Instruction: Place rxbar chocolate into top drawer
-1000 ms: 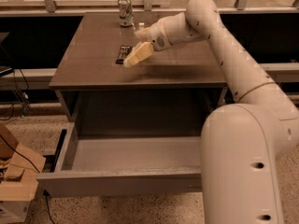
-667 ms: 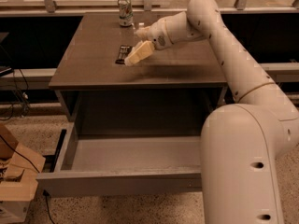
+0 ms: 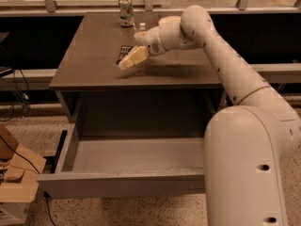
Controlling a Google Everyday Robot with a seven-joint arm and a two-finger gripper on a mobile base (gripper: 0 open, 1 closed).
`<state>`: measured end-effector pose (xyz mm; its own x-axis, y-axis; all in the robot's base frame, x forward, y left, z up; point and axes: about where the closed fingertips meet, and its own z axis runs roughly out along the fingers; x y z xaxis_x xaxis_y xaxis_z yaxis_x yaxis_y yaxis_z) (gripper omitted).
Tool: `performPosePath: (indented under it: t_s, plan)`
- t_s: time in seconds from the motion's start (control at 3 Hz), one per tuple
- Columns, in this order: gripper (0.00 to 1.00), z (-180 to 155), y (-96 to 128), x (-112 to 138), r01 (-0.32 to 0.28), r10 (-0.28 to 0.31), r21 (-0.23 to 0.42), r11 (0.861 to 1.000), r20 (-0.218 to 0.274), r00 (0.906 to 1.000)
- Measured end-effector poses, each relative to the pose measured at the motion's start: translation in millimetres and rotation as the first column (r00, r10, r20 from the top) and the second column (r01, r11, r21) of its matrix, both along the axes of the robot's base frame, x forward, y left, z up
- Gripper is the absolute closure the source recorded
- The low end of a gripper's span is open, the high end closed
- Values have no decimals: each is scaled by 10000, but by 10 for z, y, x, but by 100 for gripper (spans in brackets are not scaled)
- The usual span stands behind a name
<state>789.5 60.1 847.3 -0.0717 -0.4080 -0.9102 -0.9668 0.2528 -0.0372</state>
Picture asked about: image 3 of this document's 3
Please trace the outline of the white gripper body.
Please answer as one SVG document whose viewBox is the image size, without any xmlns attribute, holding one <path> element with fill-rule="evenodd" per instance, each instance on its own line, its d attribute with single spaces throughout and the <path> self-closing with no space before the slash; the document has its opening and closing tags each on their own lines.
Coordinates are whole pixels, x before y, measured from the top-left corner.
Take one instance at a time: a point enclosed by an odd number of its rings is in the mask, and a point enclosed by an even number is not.
<svg viewBox="0 0 301 226">
<path fill-rule="evenodd" d="M 161 40 L 159 26 L 156 26 L 144 33 L 142 44 L 149 50 L 149 54 L 151 56 L 160 56 L 166 52 Z"/>
</svg>

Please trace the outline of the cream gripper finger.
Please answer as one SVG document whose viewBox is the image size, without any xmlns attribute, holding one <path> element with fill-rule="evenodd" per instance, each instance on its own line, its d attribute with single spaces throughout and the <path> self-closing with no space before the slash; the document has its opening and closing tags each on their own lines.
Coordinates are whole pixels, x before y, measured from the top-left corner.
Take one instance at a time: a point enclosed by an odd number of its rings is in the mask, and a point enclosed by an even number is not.
<svg viewBox="0 0 301 226">
<path fill-rule="evenodd" d="M 149 50 L 145 46 L 135 46 L 130 53 L 119 63 L 122 70 L 129 69 L 134 65 L 145 61 L 149 56 Z"/>
<path fill-rule="evenodd" d="M 138 43 L 142 43 L 143 40 L 146 38 L 147 33 L 146 32 L 136 32 L 134 34 L 134 38 Z"/>
</svg>

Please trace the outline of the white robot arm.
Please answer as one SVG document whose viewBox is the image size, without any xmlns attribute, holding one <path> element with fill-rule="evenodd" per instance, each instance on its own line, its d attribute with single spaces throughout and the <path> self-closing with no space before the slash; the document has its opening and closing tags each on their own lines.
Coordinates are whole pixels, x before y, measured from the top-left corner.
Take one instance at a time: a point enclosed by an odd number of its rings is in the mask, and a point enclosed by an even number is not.
<svg viewBox="0 0 301 226">
<path fill-rule="evenodd" d="M 216 31 L 205 8 L 135 34 L 123 70 L 170 50 L 201 48 L 231 105 L 217 112 L 204 135 L 209 226 L 288 226 L 280 159 L 300 144 L 295 110 Z"/>
</svg>

